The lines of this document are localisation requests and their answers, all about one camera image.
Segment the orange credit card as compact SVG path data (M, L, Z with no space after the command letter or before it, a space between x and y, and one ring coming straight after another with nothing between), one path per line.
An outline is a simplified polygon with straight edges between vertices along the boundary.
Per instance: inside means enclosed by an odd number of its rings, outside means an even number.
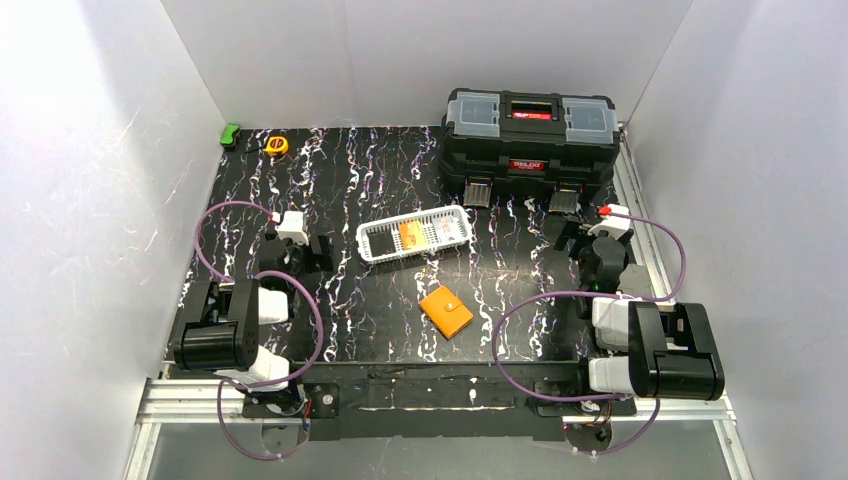
M419 220L402 223L398 227L404 251L422 248L429 244L423 226Z

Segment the white plastic basket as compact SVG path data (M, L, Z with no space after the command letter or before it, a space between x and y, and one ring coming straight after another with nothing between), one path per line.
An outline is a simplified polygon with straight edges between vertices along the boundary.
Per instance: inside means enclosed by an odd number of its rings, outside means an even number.
M467 212L449 205L367 222L357 228L360 257L379 264L461 246L472 238Z

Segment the orange leather card holder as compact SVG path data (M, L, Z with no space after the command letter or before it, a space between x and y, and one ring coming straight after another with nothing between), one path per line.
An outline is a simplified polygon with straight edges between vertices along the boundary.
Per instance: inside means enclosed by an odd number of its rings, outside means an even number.
M448 340L472 323L473 313L445 286L440 286L425 296L419 306Z

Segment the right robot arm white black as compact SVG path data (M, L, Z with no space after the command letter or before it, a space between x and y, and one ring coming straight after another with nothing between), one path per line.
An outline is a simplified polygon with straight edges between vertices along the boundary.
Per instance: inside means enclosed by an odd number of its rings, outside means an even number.
M579 319L589 321L603 358L587 363L597 393L643 398L716 400L725 377L706 308L698 303L646 301L621 290L632 260L627 220L592 227L570 218L555 247L578 264Z

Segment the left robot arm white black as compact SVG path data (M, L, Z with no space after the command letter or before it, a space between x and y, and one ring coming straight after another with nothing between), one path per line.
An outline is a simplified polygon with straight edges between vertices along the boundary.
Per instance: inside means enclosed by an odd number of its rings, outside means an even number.
M256 250L259 273L281 271L298 281L333 268L328 236L305 245L268 230ZM262 347L260 327L293 318L296 288L284 279L193 283L175 318L169 351L185 371L206 371L253 384L289 374L290 363Z

